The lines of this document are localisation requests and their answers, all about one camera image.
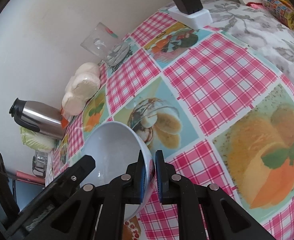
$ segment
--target glass base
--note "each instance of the glass base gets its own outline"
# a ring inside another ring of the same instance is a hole
[[[109,66],[115,66],[121,60],[127,55],[129,51],[129,44],[126,42],[122,42],[120,44],[117,44],[114,48],[112,48],[107,58],[105,59],[105,62]]]

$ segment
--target floral tablecloth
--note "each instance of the floral tablecloth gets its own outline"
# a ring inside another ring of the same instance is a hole
[[[226,6],[216,7],[222,18],[242,19],[228,13],[240,6]],[[97,125],[115,120],[152,154],[162,149],[177,173],[218,184],[276,239],[293,239],[294,86],[232,26],[214,25],[191,30],[162,8],[128,34],[127,56],[100,66],[100,90],[52,152],[46,185],[82,157]],[[125,222],[124,240],[178,239],[177,210],[156,192]]]

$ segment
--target white wall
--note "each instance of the white wall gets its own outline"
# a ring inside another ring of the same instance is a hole
[[[11,0],[0,15],[0,152],[8,171],[32,173],[8,114],[15,98],[60,107],[65,86],[83,63],[98,61],[80,46],[103,22],[119,36],[170,0]]]

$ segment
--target metal rivet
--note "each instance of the metal rivet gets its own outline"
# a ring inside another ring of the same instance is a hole
[[[173,176],[171,176],[171,178],[172,180],[179,181],[182,177],[179,174],[174,174]]]
[[[129,174],[123,174],[123,175],[121,176],[121,179],[122,179],[122,180],[130,180],[130,179],[131,179],[131,176],[130,176]]]
[[[94,186],[91,185],[91,184],[86,184],[84,187],[83,187],[83,190],[84,191],[91,191],[93,190]]]
[[[219,189],[219,186],[216,183],[212,183],[209,185],[209,188],[213,191],[216,191]]]

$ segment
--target white bowl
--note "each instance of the white bowl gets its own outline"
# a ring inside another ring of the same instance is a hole
[[[154,185],[155,168],[151,153],[143,140],[121,122],[106,122],[98,126],[87,139],[82,153],[92,156],[96,168],[80,184],[98,187],[126,173],[127,166],[138,160],[142,150],[146,168],[146,182],[143,202],[140,205],[126,205],[125,220],[135,216],[148,202]]]

